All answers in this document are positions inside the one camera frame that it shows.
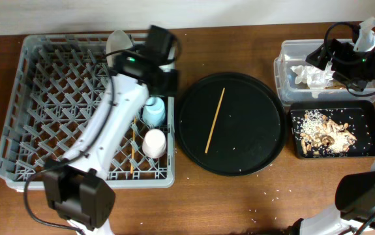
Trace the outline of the light blue plastic cup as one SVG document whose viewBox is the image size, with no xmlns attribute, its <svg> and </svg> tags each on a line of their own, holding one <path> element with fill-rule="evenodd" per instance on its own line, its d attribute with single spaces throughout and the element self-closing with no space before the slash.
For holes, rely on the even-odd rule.
<svg viewBox="0 0 375 235">
<path fill-rule="evenodd" d="M 149 97 L 142 111 L 142 120 L 149 127 L 158 127 L 164 123 L 166 109 L 160 97 Z"/>
</svg>

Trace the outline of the white paper napkin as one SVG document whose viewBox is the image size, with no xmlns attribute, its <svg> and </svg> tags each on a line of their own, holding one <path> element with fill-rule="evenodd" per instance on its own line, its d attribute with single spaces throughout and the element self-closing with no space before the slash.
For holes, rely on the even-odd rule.
<svg viewBox="0 0 375 235">
<path fill-rule="evenodd" d="M 288 78 L 295 85 L 303 84 L 307 89 L 311 90 L 312 97 L 317 99 L 321 90 L 333 87 L 336 82 L 333 79 L 334 71 L 331 70 L 332 65 L 327 64 L 324 70 L 318 69 L 312 65 L 291 66 L 291 74 Z"/>
</svg>

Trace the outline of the white ceramic plate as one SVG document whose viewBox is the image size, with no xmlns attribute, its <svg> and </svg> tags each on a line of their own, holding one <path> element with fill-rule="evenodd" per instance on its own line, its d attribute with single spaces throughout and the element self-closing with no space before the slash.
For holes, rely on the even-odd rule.
<svg viewBox="0 0 375 235">
<path fill-rule="evenodd" d="M 124 31 L 116 30 L 110 34 L 106 41 L 106 54 L 132 47 L 133 43 L 130 37 Z"/>
</svg>

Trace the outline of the pink plastic cup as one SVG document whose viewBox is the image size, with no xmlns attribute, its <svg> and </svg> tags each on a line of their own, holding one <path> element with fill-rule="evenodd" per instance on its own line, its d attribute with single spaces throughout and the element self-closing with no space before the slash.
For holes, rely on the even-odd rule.
<svg viewBox="0 0 375 235">
<path fill-rule="evenodd" d="M 159 129 L 147 131 L 142 143 L 142 151 L 146 157 L 158 159 L 166 152 L 166 137 Z"/>
</svg>

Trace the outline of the wooden chopstick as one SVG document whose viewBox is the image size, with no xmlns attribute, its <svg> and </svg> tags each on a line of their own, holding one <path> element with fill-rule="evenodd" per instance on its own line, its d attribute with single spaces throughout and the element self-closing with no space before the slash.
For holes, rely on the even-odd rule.
<svg viewBox="0 0 375 235">
<path fill-rule="evenodd" d="M 211 126 L 211 129 L 210 129 L 210 131 L 209 131 L 209 136 L 208 136 L 207 144 L 206 144 L 205 151 L 204 151 L 205 154 L 207 154 L 208 151 L 209 151 L 209 146 L 210 146 L 210 144 L 211 144 L 211 139 L 212 139 L 212 137 L 213 137 L 213 132 L 214 132 L 215 125 L 216 125 L 216 122 L 217 122 L 218 114 L 219 114 L 219 112 L 220 112 L 220 107 L 221 107 L 221 104 L 222 104 L 222 101 L 223 101 L 223 97 L 224 97 L 225 90 L 226 90 L 226 88 L 223 87 L 223 88 L 222 88 L 222 92 L 221 92 L 221 94 L 220 94 L 220 98 L 219 98 L 219 100 L 218 100 L 217 109 L 216 109 L 216 111 L 215 111 L 215 115 L 214 115 L 214 118 L 213 118 L 212 126 Z"/>
<path fill-rule="evenodd" d="M 134 172 L 134 167 L 132 165 L 132 160 L 134 160 L 134 154 L 135 154 L 135 149 L 133 147 L 133 143 L 136 143 L 136 132 L 135 132 L 135 128 L 136 127 L 136 116 L 134 117 L 133 121 L 132 121 L 132 126 L 131 126 L 131 129 L 132 129 L 132 142 L 131 142 L 131 162 L 130 162 L 130 173 L 133 174 Z"/>
</svg>

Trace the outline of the golden brown food scraps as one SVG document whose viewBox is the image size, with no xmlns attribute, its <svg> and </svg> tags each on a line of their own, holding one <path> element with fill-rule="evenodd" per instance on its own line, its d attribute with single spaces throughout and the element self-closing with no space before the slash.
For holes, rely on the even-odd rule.
<svg viewBox="0 0 375 235">
<path fill-rule="evenodd" d="M 305 110 L 292 117 L 293 133 L 304 158 L 343 157 L 358 139 L 348 123 L 336 122 L 319 110 Z"/>
</svg>

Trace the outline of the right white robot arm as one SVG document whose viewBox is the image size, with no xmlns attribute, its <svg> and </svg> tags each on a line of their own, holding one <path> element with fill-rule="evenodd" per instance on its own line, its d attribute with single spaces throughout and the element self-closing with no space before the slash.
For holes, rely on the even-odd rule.
<svg viewBox="0 0 375 235">
<path fill-rule="evenodd" d="M 306 61 L 319 69 L 331 62 L 333 77 L 351 95 L 362 97 L 367 82 L 375 80 L 375 20 L 346 26 L 352 30 L 352 44 L 326 35 Z M 375 160 L 370 171 L 341 179 L 334 205 L 314 217 L 300 218 L 285 234 L 362 234 L 366 229 L 375 230 Z"/>
</svg>

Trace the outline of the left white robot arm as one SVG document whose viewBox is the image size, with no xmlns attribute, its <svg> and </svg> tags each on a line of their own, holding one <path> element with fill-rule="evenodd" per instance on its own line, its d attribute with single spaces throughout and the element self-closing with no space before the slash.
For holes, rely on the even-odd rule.
<svg viewBox="0 0 375 235">
<path fill-rule="evenodd" d="M 62 160 L 48 160 L 42 176 L 49 208 L 77 234 L 111 234 L 115 193 L 106 183 L 115 152 L 150 96 L 175 95 L 176 58 L 170 54 L 111 52 L 108 86 L 100 105 Z"/>
</svg>

